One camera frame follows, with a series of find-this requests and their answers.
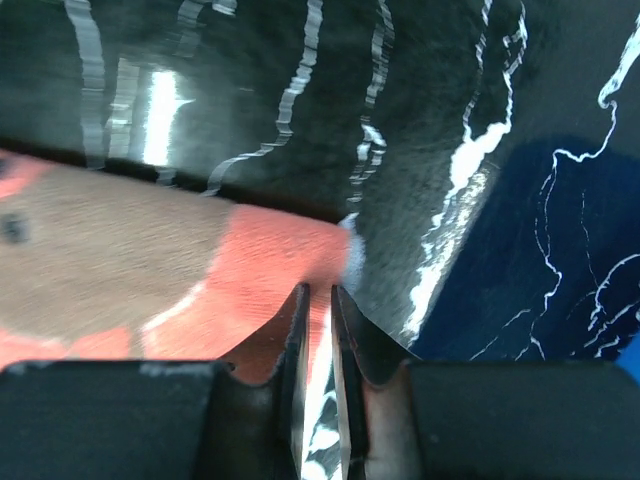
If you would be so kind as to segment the orange towel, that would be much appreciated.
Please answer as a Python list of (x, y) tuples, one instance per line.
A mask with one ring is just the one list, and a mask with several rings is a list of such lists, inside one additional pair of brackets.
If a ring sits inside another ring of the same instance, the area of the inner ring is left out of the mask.
[(344, 224), (3, 152), (1, 361), (220, 358), (262, 383), (306, 283), (324, 376), (330, 291), (360, 254)]

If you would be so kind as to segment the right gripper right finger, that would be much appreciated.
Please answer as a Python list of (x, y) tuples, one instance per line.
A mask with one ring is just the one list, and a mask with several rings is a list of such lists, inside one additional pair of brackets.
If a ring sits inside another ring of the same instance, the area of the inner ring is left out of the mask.
[(635, 479), (639, 386), (607, 362), (424, 361), (331, 292), (346, 479)]

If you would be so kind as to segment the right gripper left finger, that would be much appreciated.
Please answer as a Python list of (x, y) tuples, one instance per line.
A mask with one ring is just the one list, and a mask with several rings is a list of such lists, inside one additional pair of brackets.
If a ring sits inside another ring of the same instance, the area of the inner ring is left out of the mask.
[(275, 337), (267, 380), (240, 359), (24, 361), (1, 373), (5, 479), (297, 479), (310, 292), (296, 286), (242, 342)]

